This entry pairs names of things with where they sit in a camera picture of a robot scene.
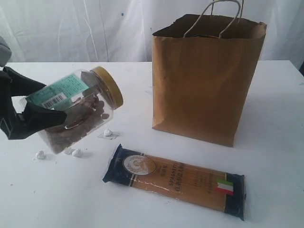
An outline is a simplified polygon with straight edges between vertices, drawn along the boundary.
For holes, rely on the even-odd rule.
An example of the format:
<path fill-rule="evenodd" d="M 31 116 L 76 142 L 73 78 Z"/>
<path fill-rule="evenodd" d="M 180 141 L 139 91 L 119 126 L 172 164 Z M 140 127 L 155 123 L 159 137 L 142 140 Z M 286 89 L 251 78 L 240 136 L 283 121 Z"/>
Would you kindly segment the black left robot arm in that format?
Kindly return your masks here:
<path fill-rule="evenodd" d="M 22 113 L 17 113 L 13 96 L 28 96 L 46 85 L 27 78 L 6 66 L 11 57 L 11 49 L 0 38 L 0 129 L 9 140 L 22 140 L 41 130 L 64 123 L 67 114 L 62 111 L 45 109 L 27 103 Z"/>

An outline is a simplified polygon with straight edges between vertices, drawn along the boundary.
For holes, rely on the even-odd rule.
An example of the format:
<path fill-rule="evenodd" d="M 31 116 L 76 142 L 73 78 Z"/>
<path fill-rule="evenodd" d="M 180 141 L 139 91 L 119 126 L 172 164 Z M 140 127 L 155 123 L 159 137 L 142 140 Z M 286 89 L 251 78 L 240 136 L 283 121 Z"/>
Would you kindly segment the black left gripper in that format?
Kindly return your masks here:
<path fill-rule="evenodd" d="M 16 112 L 11 99 L 13 96 L 28 96 L 45 86 L 8 66 L 0 72 L 0 129 L 9 140 L 26 139 L 34 133 L 65 122 L 65 112 L 32 103 L 27 103 L 22 113 Z"/>

